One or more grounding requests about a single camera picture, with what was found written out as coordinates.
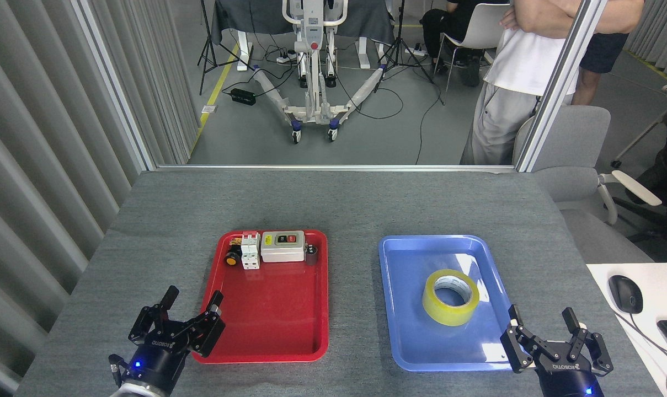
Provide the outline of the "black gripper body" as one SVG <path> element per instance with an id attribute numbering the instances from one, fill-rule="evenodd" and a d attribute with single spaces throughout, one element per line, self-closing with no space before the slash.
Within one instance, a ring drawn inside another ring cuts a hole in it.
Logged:
<path id="1" fill-rule="evenodd" d="M 124 382 L 154 387 L 170 396 L 190 351 L 190 332 L 131 330 L 129 340 L 137 350 L 124 373 Z"/>
<path id="2" fill-rule="evenodd" d="M 596 379 L 606 374 L 606 359 L 603 357 L 591 355 L 589 360 L 579 353 L 561 353 L 553 360 L 553 357 L 538 352 L 535 365 L 544 396 L 605 395 Z"/>

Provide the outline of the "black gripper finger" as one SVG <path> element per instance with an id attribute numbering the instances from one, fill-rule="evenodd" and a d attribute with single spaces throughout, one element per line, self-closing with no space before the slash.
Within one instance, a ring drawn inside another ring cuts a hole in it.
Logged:
<path id="1" fill-rule="evenodd" d="M 508 314 L 510 324 L 500 336 L 500 342 L 513 372 L 524 372 L 532 364 L 537 363 L 540 357 L 551 360 L 552 349 L 548 347 L 548 342 L 525 327 L 517 305 L 510 305 Z"/>
<path id="2" fill-rule="evenodd" d="M 613 371 L 611 358 L 609 357 L 605 339 L 599 332 L 589 332 L 581 326 L 571 307 L 566 307 L 561 312 L 568 331 L 572 334 L 568 342 L 569 350 L 565 355 L 568 362 L 578 367 L 578 359 L 583 347 L 588 347 L 591 357 L 591 372 L 597 376 L 604 377 Z"/>
<path id="3" fill-rule="evenodd" d="M 203 313 L 186 322 L 185 331 L 189 337 L 189 350 L 202 357 L 208 357 L 225 329 L 221 318 L 220 305 L 224 299 L 221 291 L 215 291 Z"/>
<path id="4" fill-rule="evenodd" d="M 164 326 L 169 321 L 168 311 L 172 308 L 178 294 L 179 289 L 176 286 L 169 286 L 160 302 L 152 306 L 143 306 L 129 332 L 129 341 L 135 344 L 144 341 L 152 327 L 158 334 L 164 332 Z"/>

